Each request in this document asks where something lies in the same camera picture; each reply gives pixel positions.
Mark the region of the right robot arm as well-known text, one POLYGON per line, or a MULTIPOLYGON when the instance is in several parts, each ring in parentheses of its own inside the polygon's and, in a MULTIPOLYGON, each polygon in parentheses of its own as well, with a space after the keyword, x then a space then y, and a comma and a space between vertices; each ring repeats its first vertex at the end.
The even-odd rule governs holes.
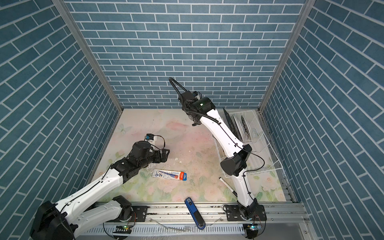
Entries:
POLYGON ((178 95, 182 110, 194 121, 195 125, 202 124, 210 130, 224 150, 226 158, 221 161, 221 168, 233 180, 241 216, 245 220, 255 217, 259 204, 251 193, 246 177, 247 160, 252 152, 252 147, 244 145, 231 132, 209 98, 199 99, 197 93, 193 94, 190 91, 178 93, 178 95))

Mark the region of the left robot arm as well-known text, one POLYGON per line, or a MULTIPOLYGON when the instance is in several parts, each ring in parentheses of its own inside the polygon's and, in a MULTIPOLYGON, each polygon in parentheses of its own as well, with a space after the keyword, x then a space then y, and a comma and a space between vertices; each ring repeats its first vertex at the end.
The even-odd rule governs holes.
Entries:
POLYGON ((134 210, 123 196, 90 209, 101 197, 138 175, 149 164, 165 163, 170 150, 157 149, 148 141, 134 143, 130 153, 111 164, 105 174, 79 191, 37 209, 30 236, 34 240, 74 240, 89 229, 110 220, 131 221, 134 210))

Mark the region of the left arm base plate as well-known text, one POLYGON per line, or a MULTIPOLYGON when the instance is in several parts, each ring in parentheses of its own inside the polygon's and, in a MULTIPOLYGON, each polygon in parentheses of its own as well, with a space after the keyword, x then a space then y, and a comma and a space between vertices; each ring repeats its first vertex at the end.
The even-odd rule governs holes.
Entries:
POLYGON ((148 206, 123 207, 119 215, 120 222, 144 222, 147 217, 148 206))

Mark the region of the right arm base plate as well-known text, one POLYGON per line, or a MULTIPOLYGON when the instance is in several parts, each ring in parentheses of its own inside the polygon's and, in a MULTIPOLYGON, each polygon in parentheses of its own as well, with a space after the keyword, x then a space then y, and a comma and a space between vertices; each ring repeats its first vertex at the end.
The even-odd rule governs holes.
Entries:
POLYGON ((227 221, 266 221, 267 215, 263 205, 257 205, 254 208, 243 208, 239 205, 224 205, 223 210, 227 221))

